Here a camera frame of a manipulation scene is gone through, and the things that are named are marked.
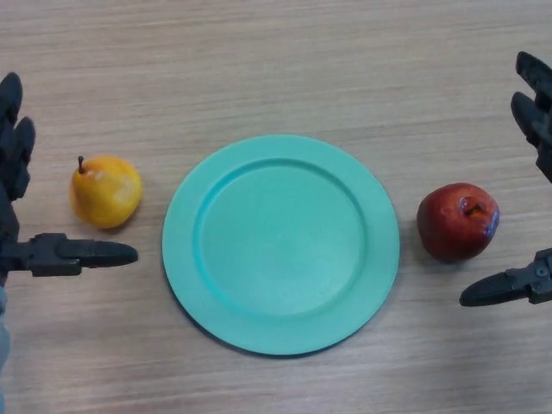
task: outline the wooden table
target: wooden table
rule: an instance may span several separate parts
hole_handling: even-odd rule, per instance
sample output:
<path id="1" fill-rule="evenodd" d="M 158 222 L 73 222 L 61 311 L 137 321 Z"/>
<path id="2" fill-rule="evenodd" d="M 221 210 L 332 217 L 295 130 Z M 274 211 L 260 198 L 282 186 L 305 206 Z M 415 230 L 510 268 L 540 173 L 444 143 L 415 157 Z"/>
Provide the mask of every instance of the wooden table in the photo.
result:
<path id="1" fill-rule="evenodd" d="M 38 138 L 16 203 L 43 231 L 133 244 L 139 263 L 7 284 L 9 413 L 364 414 L 552 411 L 550 304 L 463 309 L 471 282 L 552 246 L 552 186 L 509 104 L 519 50 L 552 62 L 549 0 L 4 0 L 0 68 L 22 76 Z M 174 303 L 160 264 L 166 207 L 225 144 L 286 132 L 329 141 L 383 182 L 402 260 L 384 309 L 305 359 L 237 354 Z M 77 157 L 140 169 L 135 220 L 101 234 L 73 217 Z M 461 267 L 421 251 L 429 191 L 467 181 L 502 210 Z"/>

